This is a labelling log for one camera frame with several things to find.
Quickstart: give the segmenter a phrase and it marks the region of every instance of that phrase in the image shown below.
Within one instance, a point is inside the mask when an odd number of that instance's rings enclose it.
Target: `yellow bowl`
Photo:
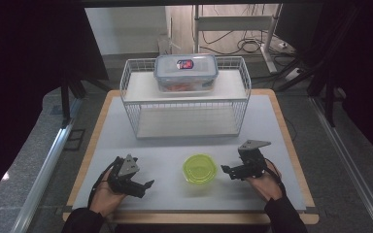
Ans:
[[[185,161],[183,170],[189,183],[208,183],[217,174],[217,165],[210,155],[198,153]]]

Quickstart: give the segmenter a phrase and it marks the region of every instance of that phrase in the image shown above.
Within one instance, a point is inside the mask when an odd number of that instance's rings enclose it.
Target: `black curtain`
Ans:
[[[63,76],[108,79],[85,9],[35,2],[0,1],[0,181]]]
[[[373,144],[373,2],[366,1],[334,61],[336,84],[347,98],[343,107]]]

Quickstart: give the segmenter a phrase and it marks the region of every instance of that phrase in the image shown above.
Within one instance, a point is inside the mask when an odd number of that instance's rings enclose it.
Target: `floor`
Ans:
[[[271,88],[286,82],[285,79],[277,80],[276,77],[269,75],[259,52],[240,53],[244,55],[250,76],[253,77],[253,88]],[[105,65],[110,77],[105,84],[119,88],[120,74],[127,58],[156,56],[154,53],[105,56]],[[276,56],[278,69],[283,69],[291,61],[291,57],[286,55]],[[364,205],[348,170],[320,121],[319,113],[306,93],[308,83],[309,80],[286,91],[277,92],[289,133],[320,215],[319,223],[308,225],[308,230],[373,232],[373,219],[368,213],[368,207]],[[83,99],[71,136],[59,156],[44,196],[31,219],[28,232],[60,232],[62,229],[62,212],[106,96],[105,91],[89,83],[84,85],[87,95]],[[43,107],[44,110],[28,141],[8,171],[8,178],[0,183],[0,232],[10,232],[14,227],[19,211],[59,131],[62,114],[58,89],[47,94],[43,100]],[[334,129],[373,191],[373,147],[343,111],[342,100],[334,103],[334,121]],[[109,232],[107,225],[104,225],[102,232]]]

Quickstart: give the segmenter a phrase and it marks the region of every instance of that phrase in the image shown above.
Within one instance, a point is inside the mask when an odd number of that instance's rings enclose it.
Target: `wire basket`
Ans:
[[[155,59],[129,59],[120,96],[137,138],[238,136],[251,96],[241,56],[217,57],[219,75],[211,91],[160,92]]]

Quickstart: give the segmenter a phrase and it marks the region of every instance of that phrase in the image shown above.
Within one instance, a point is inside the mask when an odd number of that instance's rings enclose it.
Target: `white shelf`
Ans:
[[[161,92],[153,72],[133,72],[124,102],[179,101],[179,100],[245,100],[245,91],[239,70],[219,70],[211,91]]]

